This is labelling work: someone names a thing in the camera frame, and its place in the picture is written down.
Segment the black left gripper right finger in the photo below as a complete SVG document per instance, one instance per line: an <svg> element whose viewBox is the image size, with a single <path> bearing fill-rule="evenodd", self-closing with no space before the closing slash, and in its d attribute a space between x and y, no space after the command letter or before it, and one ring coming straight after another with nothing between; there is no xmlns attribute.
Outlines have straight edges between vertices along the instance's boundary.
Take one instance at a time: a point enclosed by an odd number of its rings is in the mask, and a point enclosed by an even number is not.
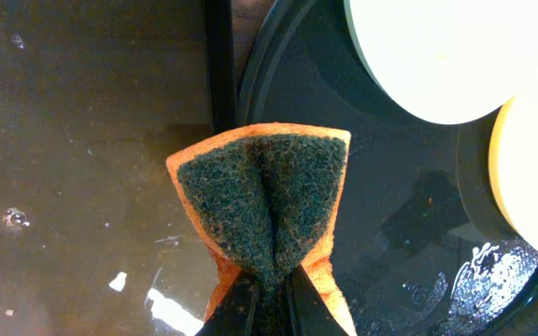
<svg viewBox="0 0 538 336"><path fill-rule="evenodd" d="M335 321L302 265L286 280L292 336L347 336Z"/></svg>

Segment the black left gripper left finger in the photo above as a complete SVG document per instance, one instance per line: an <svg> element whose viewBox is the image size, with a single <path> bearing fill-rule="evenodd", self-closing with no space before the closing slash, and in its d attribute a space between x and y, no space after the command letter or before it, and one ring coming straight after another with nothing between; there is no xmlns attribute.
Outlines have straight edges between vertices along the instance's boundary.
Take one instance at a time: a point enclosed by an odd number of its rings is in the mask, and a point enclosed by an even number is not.
<svg viewBox="0 0 538 336"><path fill-rule="evenodd" d="M196 336L252 336L259 303L259 282L241 272Z"/></svg>

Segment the orange green scrub sponge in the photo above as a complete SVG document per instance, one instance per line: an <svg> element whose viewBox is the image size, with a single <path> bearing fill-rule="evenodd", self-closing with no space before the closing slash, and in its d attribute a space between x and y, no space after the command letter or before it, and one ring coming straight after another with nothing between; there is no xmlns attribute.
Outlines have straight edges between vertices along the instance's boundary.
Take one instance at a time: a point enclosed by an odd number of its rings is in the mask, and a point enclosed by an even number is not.
<svg viewBox="0 0 538 336"><path fill-rule="evenodd" d="M302 265L335 321L355 333L331 262L350 139L345 130L262 123L168 157L178 197L217 265L205 321L244 272L259 282L253 334L291 334L286 280Z"/></svg>

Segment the yellow plate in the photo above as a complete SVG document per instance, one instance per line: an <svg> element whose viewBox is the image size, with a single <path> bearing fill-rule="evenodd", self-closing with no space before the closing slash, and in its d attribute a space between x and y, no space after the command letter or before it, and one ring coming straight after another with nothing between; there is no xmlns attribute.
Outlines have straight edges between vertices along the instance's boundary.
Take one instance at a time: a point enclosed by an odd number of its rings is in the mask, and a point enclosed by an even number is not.
<svg viewBox="0 0 538 336"><path fill-rule="evenodd" d="M538 67L496 118L488 174L503 216L538 251Z"/></svg>

